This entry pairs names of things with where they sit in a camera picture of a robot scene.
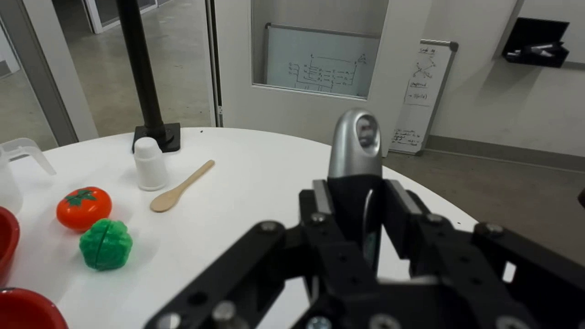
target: floor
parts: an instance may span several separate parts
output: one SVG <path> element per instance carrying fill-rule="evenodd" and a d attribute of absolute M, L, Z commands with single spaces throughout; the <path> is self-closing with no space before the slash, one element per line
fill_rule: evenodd
<path fill-rule="evenodd" d="M 144 16 L 162 114 L 184 125 L 210 124 L 202 80 L 202 5 L 169 0 Z M 83 19 L 60 10 L 74 65 L 100 134 L 140 124 L 129 63 L 118 27 L 89 34 Z M 0 140 L 10 125 L 52 144 L 25 76 L 0 78 Z M 420 156 L 389 155 L 385 164 L 425 184 L 478 220 L 493 220 L 585 264 L 585 208 L 575 200 L 585 187 L 583 171 L 522 162 L 423 151 Z"/>

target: whiteboard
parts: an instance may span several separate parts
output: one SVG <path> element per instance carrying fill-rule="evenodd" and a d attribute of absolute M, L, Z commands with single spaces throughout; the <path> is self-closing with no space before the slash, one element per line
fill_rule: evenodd
<path fill-rule="evenodd" d="M 585 63 L 585 0 L 524 0 L 519 16 L 568 21 L 566 61 Z"/>
<path fill-rule="evenodd" d="M 418 153 L 422 149 L 455 50 L 455 41 L 420 41 L 389 151 Z"/>
<path fill-rule="evenodd" d="M 272 85 L 367 96 L 378 38 L 266 25 Z"/>

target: wooden spoon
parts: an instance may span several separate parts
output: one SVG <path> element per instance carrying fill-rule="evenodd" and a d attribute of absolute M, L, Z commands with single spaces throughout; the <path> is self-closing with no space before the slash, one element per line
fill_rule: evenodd
<path fill-rule="evenodd" d="M 180 198 L 182 191 L 195 182 L 200 175 L 204 175 L 211 166 L 215 164 L 215 160 L 206 160 L 200 167 L 197 167 L 197 171 L 193 171 L 191 175 L 188 175 L 188 178 L 184 178 L 179 186 L 166 189 L 164 193 L 157 195 L 151 202 L 149 202 L 149 209 L 153 211 L 166 211 L 171 206 L 177 204 L 177 200 Z"/>

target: toy tomato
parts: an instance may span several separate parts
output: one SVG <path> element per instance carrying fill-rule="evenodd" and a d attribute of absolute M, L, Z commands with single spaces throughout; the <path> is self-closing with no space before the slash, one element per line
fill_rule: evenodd
<path fill-rule="evenodd" d="M 94 220 L 107 217 L 111 198 L 96 186 L 72 189 L 56 204 L 56 219 L 76 231 L 87 230 Z"/>

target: wall-mounted device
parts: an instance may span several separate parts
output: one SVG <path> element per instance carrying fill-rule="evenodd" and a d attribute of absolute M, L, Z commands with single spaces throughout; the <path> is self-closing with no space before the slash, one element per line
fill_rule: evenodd
<path fill-rule="evenodd" d="M 568 21 L 517 18 L 502 56 L 508 61 L 561 67 L 568 56 L 562 34 Z"/>

